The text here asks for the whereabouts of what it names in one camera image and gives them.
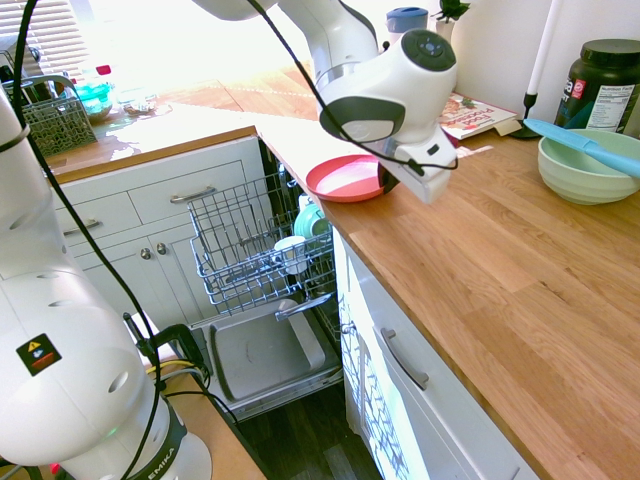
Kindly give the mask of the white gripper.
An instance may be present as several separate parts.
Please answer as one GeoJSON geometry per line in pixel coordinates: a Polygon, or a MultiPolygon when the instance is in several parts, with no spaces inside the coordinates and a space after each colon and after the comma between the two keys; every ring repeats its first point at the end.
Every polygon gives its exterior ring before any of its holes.
{"type": "Polygon", "coordinates": [[[383,194],[403,184],[425,204],[435,202],[446,190],[451,172],[458,168],[458,158],[450,162],[419,162],[413,158],[380,159],[378,183],[383,194]]]}

